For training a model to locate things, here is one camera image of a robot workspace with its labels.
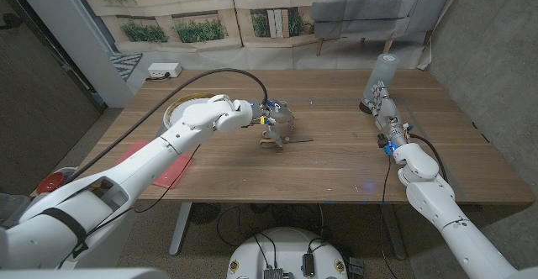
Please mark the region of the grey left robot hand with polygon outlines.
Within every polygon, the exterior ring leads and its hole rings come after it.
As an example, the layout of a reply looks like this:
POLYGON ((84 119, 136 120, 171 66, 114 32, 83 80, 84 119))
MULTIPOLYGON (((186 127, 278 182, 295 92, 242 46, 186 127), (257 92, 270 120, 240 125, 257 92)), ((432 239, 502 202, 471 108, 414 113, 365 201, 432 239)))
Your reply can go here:
POLYGON ((285 101, 267 100, 265 103, 252 103, 253 120, 252 123, 261 124, 265 130, 261 133, 260 146, 270 149, 272 147, 282 147, 287 140, 282 137, 276 124, 293 125, 294 116, 285 101))

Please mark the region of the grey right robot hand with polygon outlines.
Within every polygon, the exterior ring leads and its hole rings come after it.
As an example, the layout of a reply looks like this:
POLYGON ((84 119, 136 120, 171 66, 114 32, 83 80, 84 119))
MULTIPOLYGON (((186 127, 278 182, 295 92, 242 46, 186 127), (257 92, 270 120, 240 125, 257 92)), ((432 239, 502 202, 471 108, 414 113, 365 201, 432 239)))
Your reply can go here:
POLYGON ((363 98, 363 109, 373 115, 380 132, 394 145, 406 145, 404 122, 394 100, 389 97, 388 88, 382 81, 370 89, 371 99, 363 98))

